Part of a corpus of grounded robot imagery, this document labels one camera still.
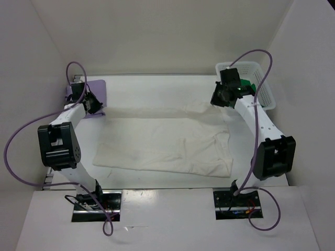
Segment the purple t-shirt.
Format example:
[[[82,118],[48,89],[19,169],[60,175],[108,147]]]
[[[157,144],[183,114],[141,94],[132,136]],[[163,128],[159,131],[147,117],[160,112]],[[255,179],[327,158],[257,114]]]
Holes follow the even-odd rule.
[[[105,113],[103,109],[107,107],[107,93],[106,93],[106,82],[102,79],[88,81],[88,89],[95,95],[97,100],[102,103],[102,109],[97,111],[95,114],[87,113],[86,118],[104,116]]]

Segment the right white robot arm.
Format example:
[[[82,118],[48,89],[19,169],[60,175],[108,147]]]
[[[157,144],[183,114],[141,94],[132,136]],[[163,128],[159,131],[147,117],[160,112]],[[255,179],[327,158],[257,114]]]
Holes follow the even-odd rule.
[[[250,86],[229,87],[216,82],[212,105],[233,108],[254,136],[250,169],[232,183],[233,195],[248,194],[272,177],[289,173],[293,167],[296,141],[285,136],[268,117]]]

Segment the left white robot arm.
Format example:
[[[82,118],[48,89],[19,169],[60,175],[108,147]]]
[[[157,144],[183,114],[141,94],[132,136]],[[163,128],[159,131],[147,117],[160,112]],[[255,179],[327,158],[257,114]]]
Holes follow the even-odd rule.
[[[41,160],[44,166],[62,174],[74,183],[79,199],[86,201],[89,194],[101,199],[102,189],[98,181],[88,174],[81,163],[81,149],[75,128],[87,113],[94,114],[103,104],[92,92],[87,92],[82,101],[73,108],[71,104],[49,125],[38,128]]]

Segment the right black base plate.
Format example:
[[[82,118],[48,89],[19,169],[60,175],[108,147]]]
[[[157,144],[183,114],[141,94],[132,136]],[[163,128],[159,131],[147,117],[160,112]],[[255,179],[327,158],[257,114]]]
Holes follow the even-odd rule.
[[[263,218],[259,194],[253,191],[234,196],[228,189],[213,191],[216,220]]]

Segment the cream white t-shirt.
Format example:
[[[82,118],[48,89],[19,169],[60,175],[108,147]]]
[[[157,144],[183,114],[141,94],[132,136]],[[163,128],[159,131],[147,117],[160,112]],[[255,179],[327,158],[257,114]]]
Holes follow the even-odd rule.
[[[111,108],[98,140],[95,166],[227,178],[233,159],[221,109]]]

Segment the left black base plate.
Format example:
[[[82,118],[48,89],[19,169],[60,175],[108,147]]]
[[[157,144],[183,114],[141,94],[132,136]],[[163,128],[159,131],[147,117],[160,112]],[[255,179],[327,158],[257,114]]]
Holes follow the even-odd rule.
[[[88,199],[88,202],[84,202],[83,199],[79,199],[78,196],[65,195],[67,201],[73,204],[73,213],[71,222],[105,222],[103,211],[100,207],[92,200]],[[120,221],[120,209],[121,209],[121,191],[105,190],[102,194],[101,205],[106,210],[107,214],[111,216],[112,222]]]

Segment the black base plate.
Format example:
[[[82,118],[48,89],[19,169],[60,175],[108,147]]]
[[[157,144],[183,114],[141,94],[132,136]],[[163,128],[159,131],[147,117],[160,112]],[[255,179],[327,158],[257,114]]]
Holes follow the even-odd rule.
[[[83,199],[79,199],[78,196],[65,195],[67,201],[73,204],[73,213],[71,222],[105,222],[103,211],[100,207],[92,200],[88,199],[88,202],[84,202]],[[120,209],[121,209],[121,191],[105,190],[102,194],[101,205],[106,210],[107,214],[111,216],[112,222],[120,221]]]
[[[216,220],[263,218],[259,194],[253,191],[234,196],[228,189],[213,191]]]

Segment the white plastic basket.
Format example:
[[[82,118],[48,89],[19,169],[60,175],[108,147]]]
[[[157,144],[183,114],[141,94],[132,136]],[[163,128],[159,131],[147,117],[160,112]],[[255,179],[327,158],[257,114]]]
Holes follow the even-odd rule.
[[[264,77],[264,73],[259,63],[254,61],[239,61],[235,63],[232,68],[237,68],[240,79],[246,79],[255,84],[256,89]],[[258,101],[264,111],[272,110],[276,106],[275,99],[272,95],[271,89],[265,80],[258,93]]]

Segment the green t-shirt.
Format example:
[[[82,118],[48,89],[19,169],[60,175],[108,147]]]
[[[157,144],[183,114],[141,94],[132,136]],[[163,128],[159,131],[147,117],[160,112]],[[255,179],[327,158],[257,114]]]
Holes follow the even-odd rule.
[[[251,84],[249,80],[241,79],[241,89],[243,92],[245,92],[247,95],[255,95],[256,92],[256,86],[255,84]]]

